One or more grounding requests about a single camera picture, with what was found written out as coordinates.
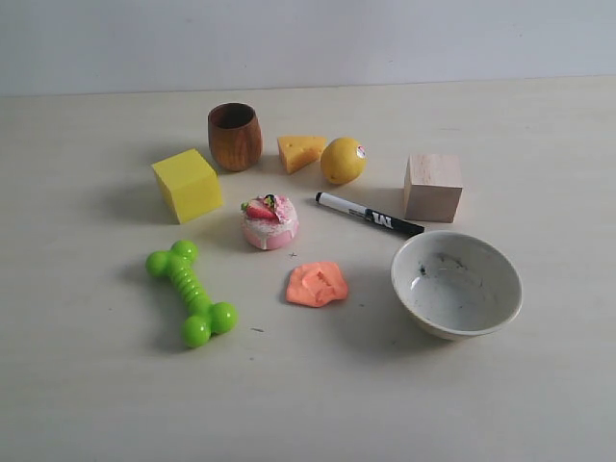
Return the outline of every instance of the strawberry cake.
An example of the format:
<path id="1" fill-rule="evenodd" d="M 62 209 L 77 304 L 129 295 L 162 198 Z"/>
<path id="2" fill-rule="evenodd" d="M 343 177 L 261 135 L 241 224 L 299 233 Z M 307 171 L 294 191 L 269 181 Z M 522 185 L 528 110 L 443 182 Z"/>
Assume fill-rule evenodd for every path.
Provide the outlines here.
<path id="1" fill-rule="evenodd" d="M 267 194 L 242 204 L 242 231 L 262 250 L 274 250 L 292 241 L 299 229 L 297 212 L 283 195 Z"/>

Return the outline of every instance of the wooden cup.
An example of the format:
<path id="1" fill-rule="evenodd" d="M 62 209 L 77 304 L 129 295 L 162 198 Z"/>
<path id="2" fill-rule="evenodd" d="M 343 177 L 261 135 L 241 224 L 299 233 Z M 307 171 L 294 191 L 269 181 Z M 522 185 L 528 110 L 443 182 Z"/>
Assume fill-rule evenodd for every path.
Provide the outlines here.
<path id="1" fill-rule="evenodd" d="M 257 115 L 243 103 L 225 103 L 210 111 L 208 140 L 214 160 L 231 171 L 254 166 L 263 151 Z"/>

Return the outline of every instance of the white wall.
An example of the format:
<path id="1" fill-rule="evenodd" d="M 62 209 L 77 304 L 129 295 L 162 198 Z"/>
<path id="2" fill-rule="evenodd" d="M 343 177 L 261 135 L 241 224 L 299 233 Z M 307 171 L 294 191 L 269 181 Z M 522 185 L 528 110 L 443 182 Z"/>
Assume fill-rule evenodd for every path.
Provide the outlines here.
<path id="1" fill-rule="evenodd" d="M 0 95 L 616 73 L 616 0 L 0 0 Z"/>

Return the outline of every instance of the whiteboard marker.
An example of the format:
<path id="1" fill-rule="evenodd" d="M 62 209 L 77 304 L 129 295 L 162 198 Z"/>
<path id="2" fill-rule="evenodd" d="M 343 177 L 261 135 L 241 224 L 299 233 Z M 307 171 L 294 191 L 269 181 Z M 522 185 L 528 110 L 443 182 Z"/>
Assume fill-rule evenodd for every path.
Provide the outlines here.
<path id="1" fill-rule="evenodd" d="M 346 199 L 336 197 L 335 195 L 327 192 L 317 192 L 317 197 L 315 197 L 315 199 L 320 205 L 324 205 L 325 207 L 329 207 L 330 209 L 337 210 L 344 214 L 362 218 L 365 221 L 369 221 L 370 223 L 391 229 L 392 231 L 397 231 L 407 236 L 422 234 L 425 230 L 425 228 L 419 224 L 409 223 L 403 219 L 390 217 L 389 215 L 382 214 L 381 212 L 369 209 L 363 205 L 355 204 L 354 202 L 350 202 Z"/>

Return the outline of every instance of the orange play dough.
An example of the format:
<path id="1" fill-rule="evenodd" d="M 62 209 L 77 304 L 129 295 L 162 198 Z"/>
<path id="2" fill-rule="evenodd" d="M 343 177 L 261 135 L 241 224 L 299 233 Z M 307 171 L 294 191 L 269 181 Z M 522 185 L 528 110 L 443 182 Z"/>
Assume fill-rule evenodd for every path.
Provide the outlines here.
<path id="1" fill-rule="evenodd" d="M 319 308 L 332 300 L 344 300 L 348 285 L 334 262 L 301 265 L 293 270 L 287 287 L 287 301 Z"/>

